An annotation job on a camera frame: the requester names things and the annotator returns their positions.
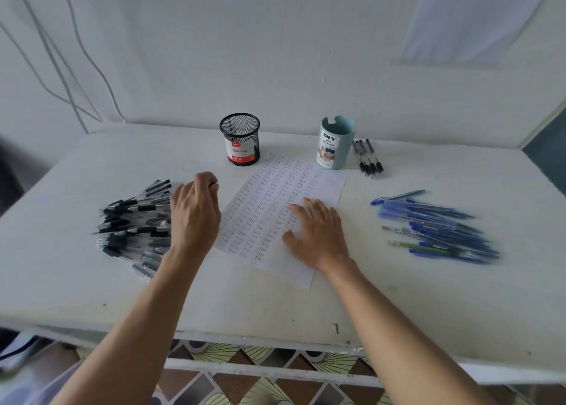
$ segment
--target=hand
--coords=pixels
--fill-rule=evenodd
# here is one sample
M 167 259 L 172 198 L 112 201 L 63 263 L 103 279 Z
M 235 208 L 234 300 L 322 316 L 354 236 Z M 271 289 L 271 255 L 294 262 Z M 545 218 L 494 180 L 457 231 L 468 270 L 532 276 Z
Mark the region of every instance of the hand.
M 289 206 L 299 217 L 303 237 L 297 239 L 293 231 L 288 230 L 283 234 L 283 242 L 296 259 L 328 274 L 332 267 L 350 260 L 340 216 L 334 207 L 329 210 L 318 199 L 303 198 L 303 202 L 305 208 L 296 204 Z
M 171 250 L 204 258 L 218 235 L 218 180 L 211 172 L 195 175 L 171 195 Z

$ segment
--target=product label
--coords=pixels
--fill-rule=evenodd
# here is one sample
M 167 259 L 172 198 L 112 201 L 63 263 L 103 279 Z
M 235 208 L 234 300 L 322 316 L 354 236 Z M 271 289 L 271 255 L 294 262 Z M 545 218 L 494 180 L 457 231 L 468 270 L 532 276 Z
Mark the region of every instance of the product label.
M 338 144 L 340 144 L 340 137 L 333 137 L 322 131 L 316 161 L 325 168 L 331 168 Z
M 224 138 L 226 142 L 226 151 L 228 157 L 239 164 L 245 164 L 255 160 L 254 142 L 253 141 L 229 141 Z

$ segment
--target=black mesh pen holder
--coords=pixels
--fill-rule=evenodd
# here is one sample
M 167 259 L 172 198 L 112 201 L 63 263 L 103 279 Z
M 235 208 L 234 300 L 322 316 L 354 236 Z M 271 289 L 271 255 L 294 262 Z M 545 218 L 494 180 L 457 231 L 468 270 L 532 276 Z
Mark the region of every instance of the black mesh pen holder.
M 228 160 L 234 165 L 253 165 L 259 160 L 259 119 L 251 114 L 227 115 L 220 121 Z

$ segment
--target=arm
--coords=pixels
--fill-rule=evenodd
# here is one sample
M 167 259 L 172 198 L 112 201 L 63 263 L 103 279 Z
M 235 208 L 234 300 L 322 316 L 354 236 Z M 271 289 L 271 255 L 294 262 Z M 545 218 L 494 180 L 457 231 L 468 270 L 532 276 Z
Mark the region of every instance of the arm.
M 171 197 L 172 245 L 130 312 L 73 374 L 52 404 L 149 403 L 188 288 L 220 226 L 218 183 L 197 174 Z
M 283 240 L 293 256 L 321 271 L 336 289 L 354 322 L 372 366 L 396 405 L 492 405 L 487 394 L 430 341 L 359 271 L 348 256 L 334 208 L 303 198 L 302 239 Z

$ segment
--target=light blue pen holder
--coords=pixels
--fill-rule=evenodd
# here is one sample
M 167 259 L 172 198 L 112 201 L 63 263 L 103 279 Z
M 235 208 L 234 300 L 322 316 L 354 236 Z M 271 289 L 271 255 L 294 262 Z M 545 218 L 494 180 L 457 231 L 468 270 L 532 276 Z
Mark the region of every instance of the light blue pen holder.
M 355 134 L 354 121 L 337 115 L 334 117 L 334 123 L 329 123 L 328 117 L 325 117 L 320 124 L 316 152 L 319 165 L 329 169 L 343 168 Z

